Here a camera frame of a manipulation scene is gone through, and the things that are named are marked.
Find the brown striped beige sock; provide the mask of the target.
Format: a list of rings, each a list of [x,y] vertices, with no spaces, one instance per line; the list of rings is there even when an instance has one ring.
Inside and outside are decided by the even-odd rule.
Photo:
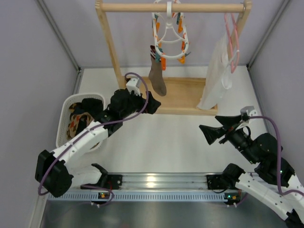
[[[148,75],[148,79],[152,84],[153,90],[160,96],[166,96],[167,89],[162,76],[161,62],[156,61],[155,46],[150,45],[150,59],[151,69]]]

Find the brown argyle sock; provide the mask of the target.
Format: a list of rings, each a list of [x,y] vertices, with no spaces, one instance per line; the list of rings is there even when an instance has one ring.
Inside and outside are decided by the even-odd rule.
[[[82,132],[93,120],[94,118],[88,112],[85,112],[83,114],[73,114],[67,127],[66,138],[68,140],[74,138],[80,132]]]

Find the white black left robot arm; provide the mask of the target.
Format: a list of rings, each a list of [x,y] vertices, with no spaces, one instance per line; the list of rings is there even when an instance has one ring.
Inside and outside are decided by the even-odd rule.
[[[98,189],[107,183],[108,172],[97,163],[85,170],[76,170],[72,165],[92,147],[102,143],[120,127],[141,113],[154,114],[161,106],[150,91],[147,97],[129,92],[127,89],[116,90],[110,104],[72,140],[49,152],[42,151],[38,156],[35,179],[39,182],[38,194],[42,189],[54,197],[64,195],[70,188]]]

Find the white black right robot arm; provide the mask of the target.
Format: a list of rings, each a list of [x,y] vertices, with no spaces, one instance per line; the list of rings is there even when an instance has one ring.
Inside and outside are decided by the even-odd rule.
[[[289,228],[304,226],[304,186],[294,168],[282,157],[280,134],[251,138],[249,123],[260,116],[252,111],[238,116],[216,116],[221,127],[200,125],[207,143],[231,143],[251,164],[257,165],[257,178],[230,163],[219,175],[208,176],[208,188],[216,193],[238,189],[256,198],[275,212]]]

